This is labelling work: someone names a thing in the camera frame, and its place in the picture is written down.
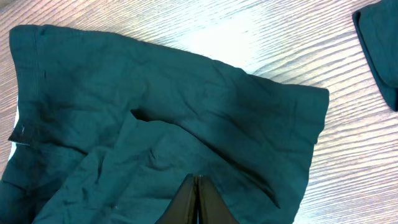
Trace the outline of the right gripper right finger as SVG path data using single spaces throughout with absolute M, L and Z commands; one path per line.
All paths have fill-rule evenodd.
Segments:
M 238 224 L 233 217 L 213 181 L 207 176 L 198 178 L 199 223 L 201 224 Z

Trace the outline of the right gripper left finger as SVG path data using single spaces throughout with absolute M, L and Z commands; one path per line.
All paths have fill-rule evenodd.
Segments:
M 188 174 L 155 224 L 197 224 L 197 221 L 197 186 L 194 176 Z

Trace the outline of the dark green shorts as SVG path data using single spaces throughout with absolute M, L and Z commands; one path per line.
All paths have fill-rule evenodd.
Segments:
M 2 223 L 155 223 L 209 178 L 239 223 L 292 223 L 329 92 L 110 32 L 11 29 Z

